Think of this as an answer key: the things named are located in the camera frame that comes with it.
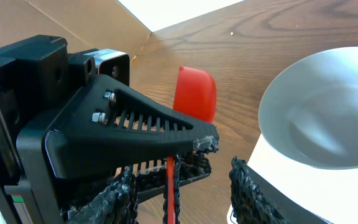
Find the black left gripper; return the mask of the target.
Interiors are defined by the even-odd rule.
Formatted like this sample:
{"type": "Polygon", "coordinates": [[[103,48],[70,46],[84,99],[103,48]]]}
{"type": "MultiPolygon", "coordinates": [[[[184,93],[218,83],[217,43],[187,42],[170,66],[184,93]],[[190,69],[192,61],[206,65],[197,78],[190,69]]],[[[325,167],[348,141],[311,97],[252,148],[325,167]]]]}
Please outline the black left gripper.
{"type": "Polygon", "coordinates": [[[21,223],[7,186],[24,178],[16,139],[41,111],[61,106],[96,74],[93,50],[69,53],[63,37],[36,35],[0,47],[0,212],[21,223]]]}

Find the red measuring scoop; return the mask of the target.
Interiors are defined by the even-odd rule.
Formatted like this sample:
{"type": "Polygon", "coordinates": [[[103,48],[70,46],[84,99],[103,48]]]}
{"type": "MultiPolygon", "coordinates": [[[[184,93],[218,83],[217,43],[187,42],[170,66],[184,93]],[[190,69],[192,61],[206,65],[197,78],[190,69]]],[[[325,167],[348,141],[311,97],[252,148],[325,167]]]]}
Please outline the red measuring scoop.
{"type": "MultiPolygon", "coordinates": [[[[180,66],[173,109],[212,123],[216,110],[216,84],[206,71],[180,66]]],[[[167,157],[163,222],[177,224],[180,213],[179,170],[180,156],[167,157]]]]}

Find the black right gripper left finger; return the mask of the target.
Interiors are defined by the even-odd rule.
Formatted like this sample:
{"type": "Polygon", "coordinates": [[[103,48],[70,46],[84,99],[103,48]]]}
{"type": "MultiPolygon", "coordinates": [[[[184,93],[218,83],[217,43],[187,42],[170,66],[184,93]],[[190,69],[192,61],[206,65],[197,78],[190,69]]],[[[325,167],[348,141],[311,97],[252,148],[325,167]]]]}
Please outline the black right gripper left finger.
{"type": "Polygon", "coordinates": [[[136,176],[133,168],[126,167],[111,184],[67,222],[136,224],[137,208],[136,176]]]}

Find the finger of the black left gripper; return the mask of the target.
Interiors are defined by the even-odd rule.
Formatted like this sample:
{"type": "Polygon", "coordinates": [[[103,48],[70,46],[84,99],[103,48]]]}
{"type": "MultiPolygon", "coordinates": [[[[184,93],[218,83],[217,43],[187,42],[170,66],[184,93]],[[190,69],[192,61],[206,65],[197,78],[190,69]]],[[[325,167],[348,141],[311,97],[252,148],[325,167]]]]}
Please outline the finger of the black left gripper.
{"type": "Polygon", "coordinates": [[[158,195],[166,201],[180,203],[179,188],[204,179],[211,174],[209,160],[202,152],[188,152],[161,159],[161,164],[149,165],[148,159],[137,154],[118,155],[116,165],[121,173],[113,180],[113,202],[116,204],[142,203],[158,195]]]}
{"type": "Polygon", "coordinates": [[[213,124],[97,75],[59,112],[44,147],[56,178],[78,179],[175,154],[214,151],[218,142],[213,124]]]}

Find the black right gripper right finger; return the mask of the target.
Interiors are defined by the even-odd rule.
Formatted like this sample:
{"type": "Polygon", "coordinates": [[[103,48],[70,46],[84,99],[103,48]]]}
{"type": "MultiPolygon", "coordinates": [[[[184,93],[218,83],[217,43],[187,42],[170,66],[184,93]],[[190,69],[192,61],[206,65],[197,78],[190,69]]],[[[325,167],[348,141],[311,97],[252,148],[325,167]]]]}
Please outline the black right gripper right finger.
{"type": "Polygon", "coordinates": [[[237,223],[328,223],[281,193],[245,160],[233,157],[231,165],[231,206],[237,223]]]}

